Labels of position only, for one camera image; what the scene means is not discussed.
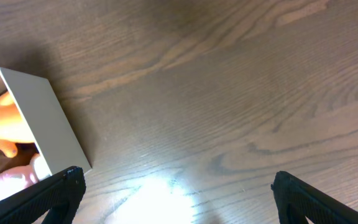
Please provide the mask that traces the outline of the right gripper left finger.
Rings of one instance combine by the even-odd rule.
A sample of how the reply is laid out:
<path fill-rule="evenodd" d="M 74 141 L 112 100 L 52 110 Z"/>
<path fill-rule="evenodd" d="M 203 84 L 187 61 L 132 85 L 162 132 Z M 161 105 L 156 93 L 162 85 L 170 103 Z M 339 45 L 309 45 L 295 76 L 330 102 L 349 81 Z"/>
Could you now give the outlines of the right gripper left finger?
<path fill-rule="evenodd" d="M 83 169 L 68 167 L 0 201 L 0 223 L 71 223 L 85 191 Z"/>

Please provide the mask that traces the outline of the white duck toy pink hat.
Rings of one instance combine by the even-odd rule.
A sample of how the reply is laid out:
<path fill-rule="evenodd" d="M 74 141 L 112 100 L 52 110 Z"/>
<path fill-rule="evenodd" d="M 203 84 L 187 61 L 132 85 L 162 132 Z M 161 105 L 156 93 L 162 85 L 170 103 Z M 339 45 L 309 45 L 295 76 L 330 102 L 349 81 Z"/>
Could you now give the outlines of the white duck toy pink hat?
<path fill-rule="evenodd" d="M 50 177 L 45 159 L 34 154 L 29 165 L 17 166 L 0 173 L 0 201 Z"/>

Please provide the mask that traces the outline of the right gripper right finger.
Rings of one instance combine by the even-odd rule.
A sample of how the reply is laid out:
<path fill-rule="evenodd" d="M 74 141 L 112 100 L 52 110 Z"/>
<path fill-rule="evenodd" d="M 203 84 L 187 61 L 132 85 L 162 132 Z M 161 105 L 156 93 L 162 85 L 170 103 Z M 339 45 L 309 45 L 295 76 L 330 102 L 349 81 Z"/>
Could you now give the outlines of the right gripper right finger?
<path fill-rule="evenodd" d="M 281 224 L 358 224 L 358 212 L 288 172 L 271 185 Z"/>

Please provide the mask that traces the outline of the yellow rubber figure toy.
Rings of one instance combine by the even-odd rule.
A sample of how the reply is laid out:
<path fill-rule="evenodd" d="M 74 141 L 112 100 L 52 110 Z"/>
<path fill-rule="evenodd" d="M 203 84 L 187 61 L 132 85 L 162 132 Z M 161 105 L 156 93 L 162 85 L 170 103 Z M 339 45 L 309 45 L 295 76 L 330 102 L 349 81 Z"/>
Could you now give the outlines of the yellow rubber figure toy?
<path fill-rule="evenodd" d="M 0 95 L 0 151 L 9 158 L 17 156 L 19 144 L 34 143 L 29 125 L 7 91 Z"/>

